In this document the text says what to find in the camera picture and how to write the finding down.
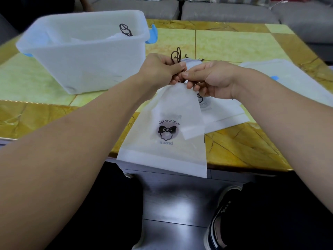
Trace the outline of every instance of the sneaker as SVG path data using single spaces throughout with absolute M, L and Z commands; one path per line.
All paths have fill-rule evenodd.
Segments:
M 128 174 L 128 173 L 124 173 L 124 175 L 127 178 L 130 178 L 130 179 L 135 177 L 134 175 L 131 175 L 131 174 Z M 139 241 L 132 247 L 132 250 L 136 249 L 136 248 L 139 248 L 142 245 L 143 241 L 144 241 L 144 228 L 143 228 L 143 225 L 142 225 L 142 227 L 141 227 L 141 237 L 140 237 Z
M 242 187 L 240 186 L 229 186 L 222 191 L 213 220 L 203 237 L 206 250 L 221 250 L 227 247 L 221 239 L 220 225 L 223 223 L 229 205 L 239 196 L 241 191 Z

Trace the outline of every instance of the yellow marble tabletop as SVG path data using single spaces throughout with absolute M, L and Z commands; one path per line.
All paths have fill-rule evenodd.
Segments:
M 158 28 L 146 54 L 169 55 L 177 47 L 189 58 L 247 61 L 286 59 L 333 92 L 333 74 L 286 25 L 147 20 Z M 85 105 L 103 93 L 67 94 L 34 59 L 18 53 L 17 38 L 0 46 L 0 139 L 13 140 Z M 112 149 L 116 157 L 140 107 Z M 292 168 L 258 124 L 250 122 L 206 134 L 208 168 L 260 172 Z

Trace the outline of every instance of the plastic storage box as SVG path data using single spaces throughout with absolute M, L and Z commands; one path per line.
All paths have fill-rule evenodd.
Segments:
M 133 36 L 123 34 L 120 24 Z M 35 57 L 69 94 L 81 94 L 109 89 L 137 73 L 149 38 L 142 11 L 88 12 L 41 17 L 16 47 Z

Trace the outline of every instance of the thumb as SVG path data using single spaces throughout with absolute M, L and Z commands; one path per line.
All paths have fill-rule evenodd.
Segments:
M 182 72 L 181 75 L 184 79 L 194 82 L 201 82 L 206 80 L 207 76 L 210 74 L 210 68 L 203 69 L 200 71 L 189 71 L 189 72 Z
M 183 71 L 185 67 L 186 67 L 186 62 L 181 61 L 177 64 L 169 66 L 169 69 L 171 70 L 172 75 L 175 75 Z

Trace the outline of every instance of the sofa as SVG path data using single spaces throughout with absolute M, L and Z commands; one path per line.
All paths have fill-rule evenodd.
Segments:
M 141 10 L 146 18 L 288 25 L 318 56 L 333 62 L 333 0 L 272 2 L 270 8 L 246 4 L 178 0 L 89 0 L 95 11 Z M 83 12 L 79 0 L 74 12 Z M 3 30 L 0 17 L 0 44 Z

